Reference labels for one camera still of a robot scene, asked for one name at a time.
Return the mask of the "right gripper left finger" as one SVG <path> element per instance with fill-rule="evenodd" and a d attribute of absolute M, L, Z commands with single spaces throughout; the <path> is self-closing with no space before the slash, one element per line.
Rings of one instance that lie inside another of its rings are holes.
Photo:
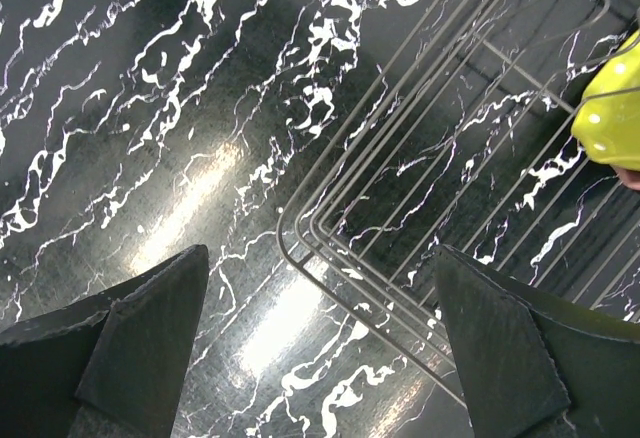
<path fill-rule="evenodd" d="M 209 278 L 194 245 L 141 275 L 1 333 L 1 434 L 172 433 Z"/>

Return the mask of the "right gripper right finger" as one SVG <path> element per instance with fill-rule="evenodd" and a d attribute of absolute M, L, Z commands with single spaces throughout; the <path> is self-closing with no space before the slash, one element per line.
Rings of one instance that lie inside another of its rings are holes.
<path fill-rule="evenodd" d="M 434 278 L 475 436 L 638 436 L 638 325 L 448 245 Z"/>

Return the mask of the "pink dotted plate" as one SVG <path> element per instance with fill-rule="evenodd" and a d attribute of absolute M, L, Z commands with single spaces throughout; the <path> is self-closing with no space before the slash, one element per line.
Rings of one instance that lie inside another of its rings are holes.
<path fill-rule="evenodd" d="M 640 190 L 640 172 L 613 166 L 613 169 L 620 182 L 628 189 Z"/>

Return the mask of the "black wire dish rack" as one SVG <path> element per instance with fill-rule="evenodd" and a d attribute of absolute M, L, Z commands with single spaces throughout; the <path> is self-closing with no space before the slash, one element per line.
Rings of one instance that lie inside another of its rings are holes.
<path fill-rule="evenodd" d="M 455 400 L 443 245 L 639 318 L 639 196 L 570 134 L 639 0 L 418 0 L 413 25 L 286 205 L 287 262 Z"/>

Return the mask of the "green dotted plate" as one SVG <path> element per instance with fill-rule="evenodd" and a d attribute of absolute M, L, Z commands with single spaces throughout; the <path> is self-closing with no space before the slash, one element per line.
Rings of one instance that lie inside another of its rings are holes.
<path fill-rule="evenodd" d="M 639 33 L 634 32 L 585 88 L 572 136 L 594 162 L 639 169 Z"/>

